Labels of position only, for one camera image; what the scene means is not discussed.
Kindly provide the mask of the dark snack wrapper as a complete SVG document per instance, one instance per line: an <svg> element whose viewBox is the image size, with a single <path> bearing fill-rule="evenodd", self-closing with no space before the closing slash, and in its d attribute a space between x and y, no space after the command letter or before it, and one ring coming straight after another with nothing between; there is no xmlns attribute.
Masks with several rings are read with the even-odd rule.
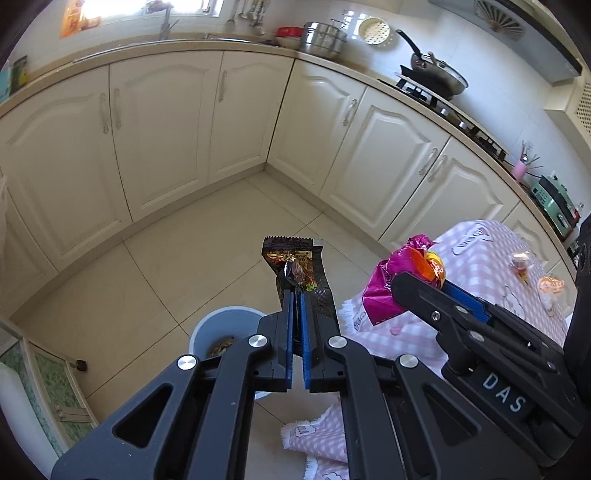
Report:
<svg viewBox="0 0 591 480"><path fill-rule="evenodd" d="M267 236L263 240L263 260L276 274L280 302L287 292L311 295L315 312L335 318L334 297L322 262L322 241L307 237Z"/></svg>

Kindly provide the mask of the blue plastic trash bin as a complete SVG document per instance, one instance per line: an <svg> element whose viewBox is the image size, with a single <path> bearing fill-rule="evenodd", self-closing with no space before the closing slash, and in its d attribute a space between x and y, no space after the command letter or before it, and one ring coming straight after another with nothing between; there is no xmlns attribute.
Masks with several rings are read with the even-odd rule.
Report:
<svg viewBox="0 0 591 480"><path fill-rule="evenodd" d="M189 341L189 354L199 360L218 355L226 345L257 333L259 321L266 314L245 306L222 307L208 313L193 329Z"/></svg>

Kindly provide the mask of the pink checkered tablecloth table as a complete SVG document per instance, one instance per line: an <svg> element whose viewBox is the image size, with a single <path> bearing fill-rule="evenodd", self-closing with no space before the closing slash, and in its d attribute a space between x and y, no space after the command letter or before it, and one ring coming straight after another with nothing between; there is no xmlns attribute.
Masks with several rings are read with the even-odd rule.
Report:
<svg viewBox="0 0 591 480"><path fill-rule="evenodd" d="M491 353L503 340L526 353L560 349L567 324L541 264L526 243L494 220L465 221L436 240L410 238L381 261L361 294L337 315L348 346L363 346L385 382L396 384L411 357L414 373L443 378L475 342Z"/></svg>

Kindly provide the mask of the green electric cooker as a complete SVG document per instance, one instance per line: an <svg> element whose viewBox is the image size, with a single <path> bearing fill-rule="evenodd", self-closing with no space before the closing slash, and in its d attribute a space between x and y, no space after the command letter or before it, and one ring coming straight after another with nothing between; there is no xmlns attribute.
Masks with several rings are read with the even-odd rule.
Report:
<svg viewBox="0 0 591 480"><path fill-rule="evenodd" d="M566 187L556 176L541 176L531 187L530 194L560 240L566 240L580 220Z"/></svg>

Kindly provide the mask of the pink utensil holder cup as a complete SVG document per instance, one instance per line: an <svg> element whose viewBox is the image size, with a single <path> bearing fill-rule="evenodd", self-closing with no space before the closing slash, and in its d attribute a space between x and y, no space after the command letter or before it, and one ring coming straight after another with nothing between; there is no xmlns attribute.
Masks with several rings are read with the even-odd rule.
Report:
<svg viewBox="0 0 591 480"><path fill-rule="evenodd" d="M521 182L525 177L527 170L528 165L524 163L522 160L518 160L512 166L511 175L517 182Z"/></svg>

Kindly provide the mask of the gas stove top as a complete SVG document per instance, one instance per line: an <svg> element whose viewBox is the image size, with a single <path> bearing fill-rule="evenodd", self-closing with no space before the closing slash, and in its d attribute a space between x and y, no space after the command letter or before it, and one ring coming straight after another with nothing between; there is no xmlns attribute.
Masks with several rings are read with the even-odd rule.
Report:
<svg viewBox="0 0 591 480"><path fill-rule="evenodd" d="M395 88L403 94L414 98L417 102L427 107L430 111L446 120L454 128L461 131L473 142L478 144L497 163L503 164L509 161L508 151L497 141L484 127L463 113L450 101L445 100L437 93L414 80L399 75L396 81L379 78L384 85Z"/></svg>

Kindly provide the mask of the upper cream cabinets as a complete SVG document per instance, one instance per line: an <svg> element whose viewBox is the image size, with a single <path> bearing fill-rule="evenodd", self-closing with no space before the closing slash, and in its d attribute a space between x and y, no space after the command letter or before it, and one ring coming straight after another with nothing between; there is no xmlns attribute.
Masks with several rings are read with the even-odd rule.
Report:
<svg viewBox="0 0 591 480"><path fill-rule="evenodd" d="M545 111L577 152L587 170L590 170L590 70L584 68L581 76L556 82L552 86Z"/></svg>

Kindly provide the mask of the cream cabinets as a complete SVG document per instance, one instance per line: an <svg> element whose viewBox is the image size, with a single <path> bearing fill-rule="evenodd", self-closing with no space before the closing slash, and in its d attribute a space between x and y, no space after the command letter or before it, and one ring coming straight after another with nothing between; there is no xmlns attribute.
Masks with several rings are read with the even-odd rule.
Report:
<svg viewBox="0 0 591 480"><path fill-rule="evenodd" d="M385 247L495 219L548 272L574 276L503 165L414 98L308 55L213 43L70 63L2 104L2 312L264 165Z"/></svg>
<svg viewBox="0 0 591 480"><path fill-rule="evenodd" d="M581 76L556 82L552 86L545 111L577 152L587 170L590 170L590 70L584 68Z"/></svg>

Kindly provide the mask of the black wok with lid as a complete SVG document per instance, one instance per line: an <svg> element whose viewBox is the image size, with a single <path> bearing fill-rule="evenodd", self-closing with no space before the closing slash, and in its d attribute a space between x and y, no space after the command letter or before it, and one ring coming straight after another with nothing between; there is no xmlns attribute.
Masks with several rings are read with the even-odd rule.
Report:
<svg viewBox="0 0 591 480"><path fill-rule="evenodd" d="M451 100L469 88L467 79L455 68L438 59L433 52L422 52L403 30L397 29L396 33L408 43L413 51L410 60L411 71L421 85L437 92L447 100Z"/></svg>

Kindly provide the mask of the range hood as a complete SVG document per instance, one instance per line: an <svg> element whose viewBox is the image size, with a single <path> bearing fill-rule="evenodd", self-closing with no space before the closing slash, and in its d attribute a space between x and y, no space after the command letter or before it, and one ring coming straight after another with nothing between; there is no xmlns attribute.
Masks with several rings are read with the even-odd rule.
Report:
<svg viewBox="0 0 591 480"><path fill-rule="evenodd" d="M583 73L580 61L540 20L513 1L433 1L491 34L553 84Z"/></svg>

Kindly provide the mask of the lower cream cabinets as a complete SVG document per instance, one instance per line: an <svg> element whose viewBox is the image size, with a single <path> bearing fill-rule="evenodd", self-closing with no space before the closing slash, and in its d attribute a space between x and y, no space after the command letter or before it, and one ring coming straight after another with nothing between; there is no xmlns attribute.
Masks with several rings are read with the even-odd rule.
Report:
<svg viewBox="0 0 591 480"><path fill-rule="evenodd" d="M495 219L548 272L574 276L503 165L414 98L308 55L213 43L70 63L2 104L2 312L264 165L385 247Z"/></svg>

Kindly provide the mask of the round cream strainer plate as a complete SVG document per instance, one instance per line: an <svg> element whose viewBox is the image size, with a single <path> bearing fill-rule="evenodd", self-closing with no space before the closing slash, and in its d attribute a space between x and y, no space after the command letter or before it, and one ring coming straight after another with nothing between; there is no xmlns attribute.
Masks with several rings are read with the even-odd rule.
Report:
<svg viewBox="0 0 591 480"><path fill-rule="evenodd" d="M391 36L391 27L383 19L368 17L362 20L358 27L359 38L370 46L386 43Z"/></svg>

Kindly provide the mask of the stainless steel steamer pot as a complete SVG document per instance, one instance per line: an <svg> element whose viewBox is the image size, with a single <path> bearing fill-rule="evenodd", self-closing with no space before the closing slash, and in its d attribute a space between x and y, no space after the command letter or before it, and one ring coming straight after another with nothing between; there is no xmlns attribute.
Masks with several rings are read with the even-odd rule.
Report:
<svg viewBox="0 0 591 480"><path fill-rule="evenodd" d="M322 22L307 22L301 33L298 49L308 55L333 60L342 52L348 35L338 25Z"/></svg>

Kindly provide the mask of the red bowl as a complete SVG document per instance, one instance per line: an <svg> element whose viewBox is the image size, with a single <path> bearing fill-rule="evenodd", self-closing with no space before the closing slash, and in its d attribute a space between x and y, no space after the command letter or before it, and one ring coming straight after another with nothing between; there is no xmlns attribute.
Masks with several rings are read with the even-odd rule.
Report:
<svg viewBox="0 0 591 480"><path fill-rule="evenodd" d="M303 27L283 26L276 30L276 44L280 47L297 50L300 48L301 35L304 33Z"/></svg>

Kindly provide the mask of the hanging utensil rack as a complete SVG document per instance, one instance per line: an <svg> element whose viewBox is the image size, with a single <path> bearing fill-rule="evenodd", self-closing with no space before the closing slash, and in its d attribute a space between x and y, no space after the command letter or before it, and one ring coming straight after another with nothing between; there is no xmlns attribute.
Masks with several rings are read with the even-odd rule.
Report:
<svg viewBox="0 0 591 480"><path fill-rule="evenodd" d="M254 35L263 37L266 34L264 16L266 16L269 5L270 1L267 0L233 1L230 16L224 25L224 29L233 32L235 31L236 21L245 20Z"/></svg>

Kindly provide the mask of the chrome sink faucet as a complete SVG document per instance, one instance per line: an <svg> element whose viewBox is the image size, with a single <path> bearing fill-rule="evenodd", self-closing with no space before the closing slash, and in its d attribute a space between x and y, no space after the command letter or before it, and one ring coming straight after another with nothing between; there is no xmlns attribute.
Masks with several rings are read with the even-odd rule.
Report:
<svg viewBox="0 0 591 480"><path fill-rule="evenodd" d="M157 12L163 12L164 17L160 26L158 40L165 41L169 38L172 28L178 23L178 21L170 22L171 11L173 5L169 1L152 0L146 4L146 12L153 14Z"/></svg>

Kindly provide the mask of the teal box on counter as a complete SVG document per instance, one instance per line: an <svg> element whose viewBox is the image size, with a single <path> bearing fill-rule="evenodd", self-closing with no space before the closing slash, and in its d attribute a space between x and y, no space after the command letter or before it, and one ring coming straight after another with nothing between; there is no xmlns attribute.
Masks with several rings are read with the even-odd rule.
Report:
<svg viewBox="0 0 591 480"><path fill-rule="evenodd" d="M11 69L7 68L0 71L0 103L5 102L10 97L11 91Z"/></svg>

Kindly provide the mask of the orange bottle on sill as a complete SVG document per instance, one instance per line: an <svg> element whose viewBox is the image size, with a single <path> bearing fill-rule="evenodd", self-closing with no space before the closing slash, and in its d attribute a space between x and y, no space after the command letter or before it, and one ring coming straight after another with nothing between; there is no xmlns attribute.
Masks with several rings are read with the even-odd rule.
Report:
<svg viewBox="0 0 591 480"><path fill-rule="evenodd" d="M67 38L98 27L101 23L101 17L93 11L93 7L93 1L67 1L61 22L60 37Z"/></svg>

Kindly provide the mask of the window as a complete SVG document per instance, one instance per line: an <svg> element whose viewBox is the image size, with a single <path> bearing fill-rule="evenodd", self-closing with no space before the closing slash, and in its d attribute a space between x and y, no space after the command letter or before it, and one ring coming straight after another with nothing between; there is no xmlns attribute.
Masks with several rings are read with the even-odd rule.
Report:
<svg viewBox="0 0 591 480"><path fill-rule="evenodd" d="M142 0L98 0L83 1L82 16L87 19L100 20L129 17L164 12L170 7L174 15L196 15L217 17L221 14L222 1L214 0L172 0L172 1L142 1Z"/></svg>

